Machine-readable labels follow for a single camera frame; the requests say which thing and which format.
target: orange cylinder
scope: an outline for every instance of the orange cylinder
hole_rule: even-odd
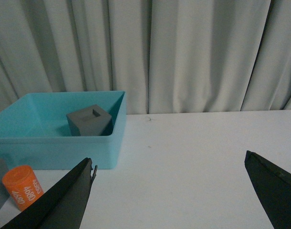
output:
[[[2,178],[2,183],[21,211],[44,194],[30,166],[11,169]]]

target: table surface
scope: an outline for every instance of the table surface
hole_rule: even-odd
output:
[[[273,229],[247,150],[291,173],[291,111],[128,115],[117,167],[97,171],[81,228]],[[67,172],[35,174],[47,191]],[[17,214],[9,198],[0,227]]]

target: white curtain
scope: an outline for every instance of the white curtain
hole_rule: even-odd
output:
[[[128,114],[291,109],[291,0],[0,0],[0,111],[108,90]]]

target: turquoise plastic bin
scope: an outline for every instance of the turquoise plastic bin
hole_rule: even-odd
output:
[[[112,116],[108,136],[71,136],[66,114],[99,105]],[[0,158],[9,168],[72,169],[90,157],[98,169],[116,166],[126,122],[126,93],[31,93],[0,112]]]

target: orange cup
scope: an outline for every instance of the orange cup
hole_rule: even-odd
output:
[[[44,194],[30,166],[11,169],[2,178],[2,183],[21,211]]]

